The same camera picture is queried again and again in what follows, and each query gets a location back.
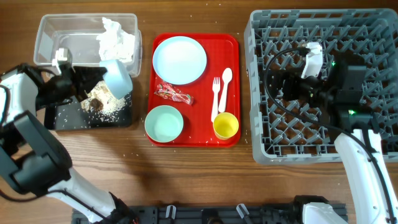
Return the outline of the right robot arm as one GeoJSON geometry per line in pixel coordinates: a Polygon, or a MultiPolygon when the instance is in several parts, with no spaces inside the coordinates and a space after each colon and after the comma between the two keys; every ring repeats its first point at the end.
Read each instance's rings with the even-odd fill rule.
{"type": "Polygon", "coordinates": [[[322,110],[320,126],[340,155],[348,177],[358,223],[397,223],[397,197],[382,156],[376,115],[362,105],[366,65],[357,55],[339,55],[328,78],[319,79],[321,50],[298,48],[305,57],[299,71],[279,70],[266,84],[281,90],[285,100],[302,100],[322,110]]]}

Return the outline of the red snack wrapper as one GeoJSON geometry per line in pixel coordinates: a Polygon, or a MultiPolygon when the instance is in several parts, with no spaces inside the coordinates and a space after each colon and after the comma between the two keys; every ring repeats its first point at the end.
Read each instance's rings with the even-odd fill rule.
{"type": "Polygon", "coordinates": [[[193,104],[193,97],[183,91],[175,88],[172,84],[167,82],[161,82],[157,85],[155,95],[174,102],[183,102],[188,105],[193,104]]]}

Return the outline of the white napkin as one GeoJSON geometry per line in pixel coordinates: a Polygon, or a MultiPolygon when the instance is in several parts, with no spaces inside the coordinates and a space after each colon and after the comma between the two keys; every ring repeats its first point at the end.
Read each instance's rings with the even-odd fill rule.
{"type": "Polygon", "coordinates": [[[119,60],[122,63],[132,62],[136,36],[122,30],[121,24],[111,19],[102,18],[105,32],[99,34],[99,56],[102,61],[119,60]]]}

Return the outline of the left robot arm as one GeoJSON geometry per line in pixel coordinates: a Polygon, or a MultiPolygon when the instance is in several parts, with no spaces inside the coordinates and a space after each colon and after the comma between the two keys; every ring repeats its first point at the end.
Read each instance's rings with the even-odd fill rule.
{"type": "Polygon", "coordinates": [[[44,69],[26,63],[1,74],[1,177],[19,194],[52,197],[78,210],[91,223],[138,223],[139,217],[111,192],[80,175],[63,144],[37,119],[42,108],[82,101],[104,81],[116,98],[132,92],[132,80],[118,60],[99,67],[58,65],[45,82],[44,69]]]}

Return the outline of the light blue plate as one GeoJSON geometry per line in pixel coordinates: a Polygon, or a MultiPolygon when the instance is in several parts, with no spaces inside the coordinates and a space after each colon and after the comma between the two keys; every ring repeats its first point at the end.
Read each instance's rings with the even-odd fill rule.
{"type": "Polygon", "coordinates": [[[173,85],[194,82],[204,73],[207,55],[203,46],[186,36],[170,37],[162,41],[152,57],[156,74],[173,85]]]}

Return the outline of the rice and food scraps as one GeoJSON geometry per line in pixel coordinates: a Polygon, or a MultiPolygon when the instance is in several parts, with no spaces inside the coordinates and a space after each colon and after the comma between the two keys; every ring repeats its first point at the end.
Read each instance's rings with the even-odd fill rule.
{"type": "Polygon", "coordinates": [[[83,100],[80,104],[82,109],[86,112],[110,115],[125,107],[126,100],[124,98],[115,98],[105,82],[100,81],[88,93],[87,99],[83,100]]]}

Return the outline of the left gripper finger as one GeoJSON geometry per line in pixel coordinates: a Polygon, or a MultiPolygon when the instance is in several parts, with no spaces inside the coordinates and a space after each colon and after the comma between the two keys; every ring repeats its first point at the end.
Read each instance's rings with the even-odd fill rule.
{"type": "Polygon", "coordinates": [[[75,87],[75,98],[78,102],[82,102],[83,100],[88,98],[88,94],[92,91],[92,89],[96,86],[96,84],[83,84],[75,87]]]}
{"type": "Polygon", "coordinates": [[[78,83],[88,86],[95,86],[98,82],[103,80],[103,76],[108,71],[105,67],[73,67],[78,83]]]}

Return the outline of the light blue bowl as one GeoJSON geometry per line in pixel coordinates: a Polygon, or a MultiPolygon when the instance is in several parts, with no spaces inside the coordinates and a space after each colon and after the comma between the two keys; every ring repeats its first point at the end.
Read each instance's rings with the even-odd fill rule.
{"type": "Polygon", "coordinates": [[[103,80],[116,99],[124,98],[132,92],[131,76],[122,62],[119,60],[105,60],[101,61],[99,65],[107,70],[103,75],[103,80]]]}

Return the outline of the yellow cup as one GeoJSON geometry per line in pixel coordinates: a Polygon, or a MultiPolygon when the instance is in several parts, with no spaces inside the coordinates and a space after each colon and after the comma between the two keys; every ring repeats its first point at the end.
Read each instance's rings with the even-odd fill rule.
{"type": "Polygon", "coordinates": [[[227,140],[233,137],[239,130],[239,121],[235,115],[224,112],[215,117],[213,130],[218,139],[227,140]]]}

